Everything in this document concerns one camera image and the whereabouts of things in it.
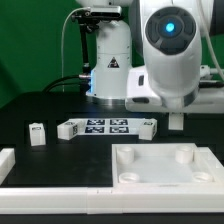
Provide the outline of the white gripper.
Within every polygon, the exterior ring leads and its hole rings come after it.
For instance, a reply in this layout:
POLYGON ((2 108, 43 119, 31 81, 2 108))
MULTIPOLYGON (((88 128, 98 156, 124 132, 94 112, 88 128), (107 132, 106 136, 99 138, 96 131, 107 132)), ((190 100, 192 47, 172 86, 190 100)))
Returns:
POLYGON ((216 69, 208 65, 200 67, 200 87, 197 98, 188 106, 169 109, 162 105, 161 98, 151 89, 144 66, 132 68, 127 80, 125 106, 132 112, 170 113, 168 129, 181 131, 184 127, 182 113, 224 114, 224 81, 213 80, 216 69))

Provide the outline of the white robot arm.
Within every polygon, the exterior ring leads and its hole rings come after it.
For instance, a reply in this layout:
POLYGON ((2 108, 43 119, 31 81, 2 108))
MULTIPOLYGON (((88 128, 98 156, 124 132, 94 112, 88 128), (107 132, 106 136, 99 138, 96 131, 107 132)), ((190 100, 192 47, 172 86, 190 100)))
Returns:
POLYGON ((88 99, 136 112, 224 113, 202 38, 224 34, 224 0, 76 0, 99 25, 88 99))

